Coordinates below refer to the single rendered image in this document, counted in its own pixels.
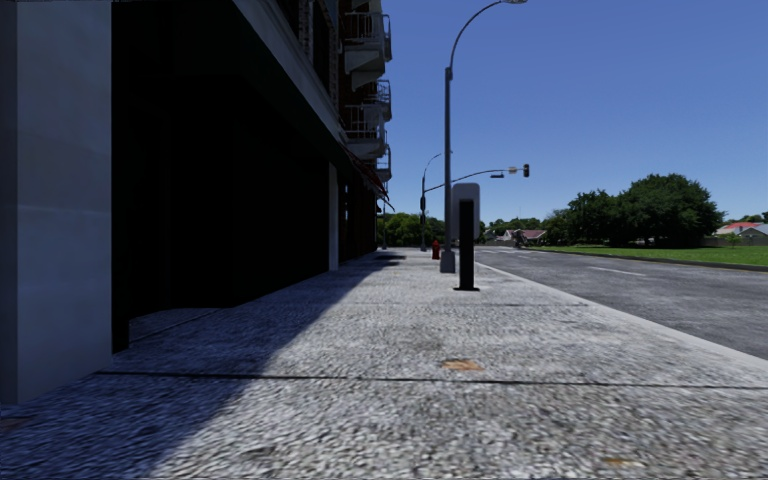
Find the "sign on a post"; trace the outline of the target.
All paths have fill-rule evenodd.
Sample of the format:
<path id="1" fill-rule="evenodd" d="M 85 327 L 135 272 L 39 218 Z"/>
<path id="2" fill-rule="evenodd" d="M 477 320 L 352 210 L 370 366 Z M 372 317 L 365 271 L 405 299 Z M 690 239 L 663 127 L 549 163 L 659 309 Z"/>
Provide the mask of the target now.
<path id="1" fill-rule="evenodd" d="M 458 241 L 459 291 L 477 291 L 474 285 L 474 242 L 480 234 L 480 186 L 457 183 L 452 187 L 452 238 Z"/>

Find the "brown roofed house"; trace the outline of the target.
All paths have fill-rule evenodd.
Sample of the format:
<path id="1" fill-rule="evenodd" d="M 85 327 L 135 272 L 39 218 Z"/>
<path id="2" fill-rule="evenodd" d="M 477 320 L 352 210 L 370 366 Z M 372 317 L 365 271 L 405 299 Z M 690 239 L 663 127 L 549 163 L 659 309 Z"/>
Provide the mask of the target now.
<path id="1" fill-rule="evenodd" d="M 506 230 L 502 235 L 495 237 L 499 242 L 520 243 L 522 245 L 542 245 L 547 231 L 541 229 L 515 229 Z"/>

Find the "red brick building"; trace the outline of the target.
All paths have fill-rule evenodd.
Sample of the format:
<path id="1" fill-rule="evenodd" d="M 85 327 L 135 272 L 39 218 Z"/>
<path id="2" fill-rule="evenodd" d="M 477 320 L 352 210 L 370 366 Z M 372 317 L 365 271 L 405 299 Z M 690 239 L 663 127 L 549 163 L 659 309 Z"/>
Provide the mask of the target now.
<path id="1" fill-rule="evenodd" d="M 0 0 L 0 402 L 376 247 L 383 0 Z"/>

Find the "traffic light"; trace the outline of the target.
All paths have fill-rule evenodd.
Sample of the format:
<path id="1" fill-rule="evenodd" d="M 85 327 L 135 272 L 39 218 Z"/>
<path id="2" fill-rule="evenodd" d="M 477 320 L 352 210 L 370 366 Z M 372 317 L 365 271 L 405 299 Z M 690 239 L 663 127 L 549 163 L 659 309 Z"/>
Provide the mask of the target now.
<path id="1" fill-rule="evenodd" d="M 427 222 L 427 220 L 426 220 L 426 193 L 428 191 L 432 191 L 432 190 L 435 190 L 435 189 L 443 188 L 445 186 L 444 183 L 441 183 L 441 184 L 439 184 L 437 186 L 434 186 L 434 187 L 431 187 L 431 188 L 426 188 L 426 173 L 427 173 L 427 170 L 428 170 L 430 164 L 432 163 L 432 161 L 435 160 L 436 158 L 441 157 L 441 156 L 442 156 L 442 153 L 438 153 L 438 154 L 432 156 L 427 161 L 427 164 L 424 167 L 423 172 L 422 172 L 422 176 L 421 176 L 421 195 L 420 195 L 419 207 L 420 207 L 420 226 L 421 226 L 420 250 L 422 252 L 426 252 L 427 251 L 427 245 L 426 245 L 426 222 Z M 477 172 L 470 173 L 468 175 L 464 175 L 464 176 L 458 177 L 456 179 L 452 179 L 450 181 L 450 185 L 453 185 L 454 183 L 456 183 L 456 182 L 458 182 L 460 180 L 465 180 L 465 179 L 472 178 L 472 177 L 475 177 L 475 176 L 478 176 L 478 175 L 489 174 L 491 178 L 504 178 L 506 174 L 514 175 L 514 174 L 517 174 L 517 173 L 522 173 L 522 176 L 524 178 L 528 178 L 530 176 L 530 165 L 529 164 L 523 164 L 521 167 L 511 166 L 511 167 L 506 167 L 506 168 L 503 168 L 503 169 L 488 169 L 488 170 L 477 171 Z"/>

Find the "grey street lamp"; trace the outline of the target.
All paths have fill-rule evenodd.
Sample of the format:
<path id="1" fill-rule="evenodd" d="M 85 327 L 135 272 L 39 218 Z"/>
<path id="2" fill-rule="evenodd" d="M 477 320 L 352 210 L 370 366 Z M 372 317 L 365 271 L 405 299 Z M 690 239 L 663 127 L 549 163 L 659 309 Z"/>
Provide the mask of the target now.
<path id="1" fill-rule="evenodd" d="M 448 65 L 444 70 L 444 252 L 440 259 L 439 271 L 444 274 L 453 274 L 456 272 L 456 257 L 452 247 L 452 150 L 451 150 L 451 82 L 453 80 L 454 59 L 458 44 L 466 29 L 475 21 L 475 19 L 484 12 L 498 5 L 523 5 L 529 0 L 493 0 L 489 4 L 477 10 L 463 24 L 458 31 L 451 50 Z"/>

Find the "trees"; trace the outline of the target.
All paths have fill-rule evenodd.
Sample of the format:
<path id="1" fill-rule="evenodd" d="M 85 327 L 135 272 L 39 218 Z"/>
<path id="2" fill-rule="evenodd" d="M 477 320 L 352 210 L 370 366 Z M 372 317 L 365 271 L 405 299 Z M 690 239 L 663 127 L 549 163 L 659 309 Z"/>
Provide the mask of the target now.
<path id="1" fill-rule="evenodd" d="M 497 236 L 542 229 L 550 246 L 625 247 L 642 239 L 660 247 L 690 248 L 725 226 L 726 216 L 700 182 L 676 173 L 650 174 L 616 195 L 602 189 L 579 193 L 543 220 L 497 219 L 483 228 Z"/>
<path id="2" fill-rule="evenodd" d="M 434 217 L 426 218 L 426 245 L 431 248 L 432 242 L 437 239 L 444 242 L 444 222 Z M 381 245 L 381 215 L 377 218 L 377 243 Z M 420 247 L 421 226 L 420 216 L 407 213 L 386 214 L 386 234 L 388 247 Z"/>

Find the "red roofed house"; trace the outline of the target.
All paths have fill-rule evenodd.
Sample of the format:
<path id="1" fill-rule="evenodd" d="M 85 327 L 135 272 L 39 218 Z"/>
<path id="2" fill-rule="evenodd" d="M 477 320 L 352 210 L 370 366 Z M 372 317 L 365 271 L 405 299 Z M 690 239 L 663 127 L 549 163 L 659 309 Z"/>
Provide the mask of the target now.
<path id="1" fill-rule="evenodd" d="M 734 234 L 742 238 L 768 237 L 768 223 L 735 222 L 717 229 L 715 236 Z"/>

